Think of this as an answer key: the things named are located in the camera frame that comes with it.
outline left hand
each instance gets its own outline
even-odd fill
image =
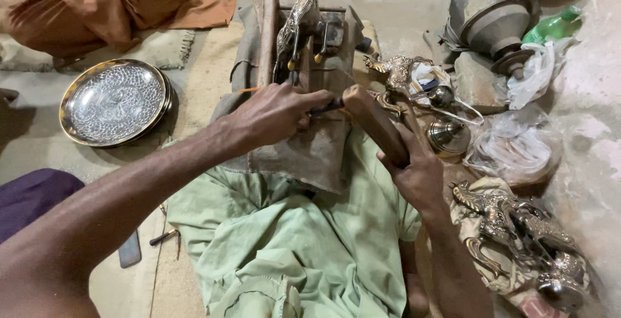
[[[301,93],[301,89],[283,83],[270,84],[247,100],[229,120],[244,135],[245,148],[273,145],[298,131],[300,121],[307,121],[311,108],[328,104],[334,95],[328,90]]]

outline green plastic bottle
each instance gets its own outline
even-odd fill
[[[535,28],[526,33],[522,42],[543,45],[548,40],[573,36],[582,27],[582,20],[578,18],[581,13],[582,10],[579,7],[570,5],[563,12],[537,23]]]

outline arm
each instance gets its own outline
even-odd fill
[[[96,315],[91,271],[170,195],[202,172],[296,132],[328,91],[271,84],[189,139],[120,168],[72,195],[0,245],[0,316]]]
[[[410,165],[399,169],[383,152],[377,157],[392,175],[401,195],[422,217],[431,240],[433,283],[440,311],[446,318],[493,318],[493,306],[481,276],[451,223],[442,198],[443,166],[427,145],[398,124],[410,153]]]

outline orange thread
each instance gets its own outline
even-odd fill
[[[259,90],[260,90],[260,87],[251,87],[249,89],[237,90],[237,91],[235,91],[235,93],[238,93],[238,92],[248,92],[248,91],[259,91]]]

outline hammer handle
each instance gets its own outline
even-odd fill
[[[356,123],[377,143],[379,148],[400,168],[410,163],[410,155],[388,112],[358,84],[343,93],[343,104]]]

